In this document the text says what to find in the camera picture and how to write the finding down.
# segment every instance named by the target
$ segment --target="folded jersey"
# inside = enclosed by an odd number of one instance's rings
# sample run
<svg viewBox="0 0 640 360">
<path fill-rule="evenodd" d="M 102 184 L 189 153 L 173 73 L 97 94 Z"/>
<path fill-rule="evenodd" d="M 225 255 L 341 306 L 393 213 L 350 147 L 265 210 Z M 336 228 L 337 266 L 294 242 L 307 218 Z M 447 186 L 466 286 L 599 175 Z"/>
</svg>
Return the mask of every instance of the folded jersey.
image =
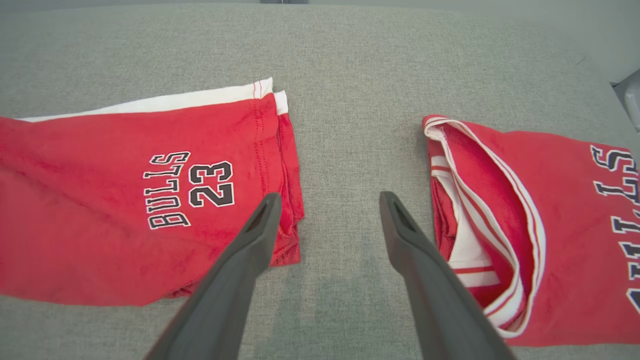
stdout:
<svg viewBox="0 0 640 360">
<path fill-rule="evenodd" d="M 0 293 L 102 306 L 188 295 L 269 192 L 282 195 L 272 265 L 299 262 L 287 112 L 267 79 L 0 117 Z"/>
<path fill-rule="evenodd" d="M 436 242 L 510 345 L 640 343 L 626 149 L 430 115 Z"/>
</svg>

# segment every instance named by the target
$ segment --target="red fabric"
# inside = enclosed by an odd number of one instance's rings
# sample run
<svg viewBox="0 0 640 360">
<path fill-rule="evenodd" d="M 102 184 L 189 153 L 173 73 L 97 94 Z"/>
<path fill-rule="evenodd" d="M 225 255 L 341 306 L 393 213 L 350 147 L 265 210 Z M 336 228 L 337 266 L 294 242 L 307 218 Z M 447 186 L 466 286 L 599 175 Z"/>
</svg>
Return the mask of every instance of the red fabric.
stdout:
<svg viewBox="0 0 640 360">
<path fill-rule="evenodd" d="M 449 260 L 456 241 L 458 224 L 453 213 L 451 199 L 438 181 L 431 182 L 431 194 L 433 196 L 433 226 L 435 228 L 436 242 L 442 256 Z"/>
<path fill-rule="evenodd" d="M 425 118 L 424 124 L 439 116 Z M 460 123 L 513 170 L 540 214 L 538 226 L 544 227 L 546 240 L 540 251 L 546 262 L 531 319 L 524 332 L 508 343 L 640 343 L 640 271 L 636 270 L 640 266 L 640 202 L 636 164 L 629 151 L 545 133 L 501 133 Z M 508 236 L 528 296 L 535 239 L 527 233 L 523 203 L 478 142 L 453 123 L 435 126 L 445 133 L 458 174 L 487 203 Z M 431 153 L 431 143 L 439 142 L 429 141 L 429 155 L 441 155 L 441 151 Z M 597 183 L 610 190 L 599 193 Z M 434 194 L 434 202 L 442 194 Z M 620 220 L 626 222 L 623 229 Z M 447 239 L 451 234 L 436 233 L 436 237 Z M 486 306 L 486 299 L 479 302 Z"/>
<path fill-rule="evenodd" d="M 210 175 L 190 175 L 212 164 Z M 269 192 L 283 200 L 271 264 L 297 263 L 298 159 L 273 94 L 153 113 L 0 118 L 0 293 L 99 306 L 188 295 Z M 160 197 L 170 199 L 148 202 Z M 160 217 L 170 213 L 189 224 Z M 152 217 L 174 226 L 152 229 Z"/>
</svg>

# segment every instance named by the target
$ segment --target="gray upholstered surface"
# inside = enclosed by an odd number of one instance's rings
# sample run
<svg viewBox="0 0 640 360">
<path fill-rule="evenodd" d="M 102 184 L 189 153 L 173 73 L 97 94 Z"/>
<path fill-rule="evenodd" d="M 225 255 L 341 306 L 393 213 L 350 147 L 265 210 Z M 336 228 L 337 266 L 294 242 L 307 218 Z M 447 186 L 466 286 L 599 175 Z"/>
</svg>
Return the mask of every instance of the gray upholstered surface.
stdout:
<svg viewBox="0 0 640 360">
<path fill-rule="evenodd" d="M 243 359 L 416 359 L 377 200 L 433 232 L 429 113 L 506 131 L 640 143 L 613 91 L 564 37 L 528 24 L 385 8 L 115 6 L 0 17 L 0 113 L 90 110 L 273 76 L 287 90 L 306 219 L 302 264 L 258 281 Z M 2 359 L 139 359 L 179 307 L 0 298 Z M 516 348 L 522 359 L 625 359 L 638 347 Z"/>
</svg>

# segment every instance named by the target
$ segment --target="jersey lettering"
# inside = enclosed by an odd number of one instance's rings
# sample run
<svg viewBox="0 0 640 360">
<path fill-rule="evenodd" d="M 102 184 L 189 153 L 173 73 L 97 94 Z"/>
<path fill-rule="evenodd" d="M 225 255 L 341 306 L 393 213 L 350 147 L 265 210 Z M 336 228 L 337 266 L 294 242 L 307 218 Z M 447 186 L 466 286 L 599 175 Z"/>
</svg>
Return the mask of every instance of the jersey lettering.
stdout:
<svg viewBox="0 0 640 360">
<path fill-rule="evenodd" d="M 640 314 L 640 289 L 627 290 L 627 297 L 636 311 Z"/>
<path fill-rule="evenodd" d="M 640 218 L 640 211 L 634 210 L 634 214 Z M 620 217 L 611 217 L 611 229 L 616 234 L 640 233 L 640 224 L 624 221 Z"/>
<path fill-rule="evenodd" d="M 626 241 L 619 241 L 618 243 L 622 247 L 622 251 L 625 252 L 626 257 L 629 259 L 640 259 L 640 246 Z"/>
<path fill-rule="evenodd" d="M 177 193 L 180 191 L 180 185 L 178 184 L 178 179 L 167 179 L 166 184 L 169 185 L 166 188 L 146 188 L 144 193 L 145 196 L 151 195 L 153 193 L 161 193 L 161 192 L 172 192 Z"/>
<path fill-rule="evenodd" d="M 229 206 L 235 204 L 234 202 L 234 184 L 225 183 L 218 185 L 218 191 L 216 192 L 211 186 L 197 186 L 189 191 L 189 203 L 194 208 L 201 208 L 204 206 L 204 201 L 201 197 L 204 196 L 212 204 L 217 207 Z"/>
<path fill-rule="evenodd" d="M 194 185 L 202 184 L 205 177 L 212 176 L 218 176 L 218 181 L 223 182 L 229 180 L 233 174 L 233 167 L 228 161 L 221 161 L 211 165 L 196 164 L 189 169 L 189 182 Z"/>
<path fill-rule="evenodd" d="M 620 160 L 624 161 L 626 164 L 622 168 L 622 171 L 627 174 L 637 174 L 636 170 L 636 161 L 633 159 L 630 152 L 620 151 L 620 150 L 610 150 L 607 152 L 607 156 L 602 159 L 602 154 L 604 151 L 595 146 L 591 146 L 591 155 L 593 156 L 593 161 L 595 161 L 596 165 L 599 167 L 608 168 L 609 171 L 616 171 L 618 169 L 618 163 Z"/>
<path fill-rule="evenodd" d="M 165 209 L 180 207 L 180 199 L 177 196 L 149 197 L 145 199 L 147 214 Z"/>
<path fill-rule="evenodd" d="M 640 205 L 640 199 L 638 197 L 638 179 L 633 177 L 623 177 L 622 183 L 625 186 L 628 186 L 631 191 L 626 192 L 623 188 L 619 188 L 617 186 L 607 186 L 602 184 L 600 181 L 593 182 L 596 186 L 596 191 L 600 195 L 622 195 L 631 200 L 635 205 Z"/>
<path fill-rule="evenodd" d="M 167 155 L 158 154 L 158 155 L 153 155 L 151 157 L 151 160 L 149 160 L 149 163 L 155 164 L 155 165 L 164 165 L 169 163 L 175 163 L 175 164 L 185 163 L 189 159 L 190 155 L 191 153 L 188 151 L 170 152 Z"/>
<path fill-rule="evenodd" d="M 629 263 L 629 280 L 640 279 L 640 264 Z"/>
<path fill-rule="evenodd" d="M 228 181 L 234 174 L 233 166 L 228 161 L 206 165 L 196 164 L 189 168 L 189 182 L 191 184 L 204 184 L 205 177 L 218 177 L 219 184 L 214 190 L 211 186 L 196 186 L 189 191 L 189 203 L 194 208 L 204 206 L 205 197 L 217 207 L 229 206 L 234 202 L 234 184 Z"/>
<path fill-rule="evenodd" d="M 170 167 L 171 171 L 159 171 L 159 172 L 145 171 L 144 173 L 142 173 L 142 178 L 143 179 L 148 179 L 148 178 L 154 177 L 154 176 L 177 177 L 177 176 L 180 175 L 180 171 L 182 170 L 182 166 L 183 165 L 172 165 Z"/>
<path fill-rule="evenodd" d="M 151 230 L 170 226 L 191 226 L 183 213 L 155 215 L 148 218 Z"/>
</svg>

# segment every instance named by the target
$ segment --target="gray fabric surface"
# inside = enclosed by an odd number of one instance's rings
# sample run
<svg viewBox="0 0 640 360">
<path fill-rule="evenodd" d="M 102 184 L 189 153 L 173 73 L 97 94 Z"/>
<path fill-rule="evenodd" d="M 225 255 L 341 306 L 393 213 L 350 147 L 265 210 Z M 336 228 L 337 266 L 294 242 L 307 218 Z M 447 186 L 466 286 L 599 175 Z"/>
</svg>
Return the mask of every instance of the gray fabric surface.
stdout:
<svg viewBox="0 0 640 360">
<path fill-rule="evenodd" d="M 258 280 L 241 359 L 420 357 L 378 214 L 378 192 L 392 190 L 433 233 L 419 117 L 442 113 L 640 155 L 631 123 L 583 52 L 561 35 L 504 19 L 364 7 L 114 6 L 6 14 L 0 49 L 0 113 L 11 117 L 269 76 L 275 90 L 287 90 L 307 214 L 302 263 Z M 180 304 L 96 308 L 3 297 L 0 358 L 139 359 Z M 638 350 L 515 352 L 631 359 Z"/>
<path fill-rule="evenodd" d="M 29 12 L 62 10 L 93 6 L 179 4 L 179 3 L 234 3 L 259 4 L 260 0 L 0 0 L 1 12 Z"/>
</svg>

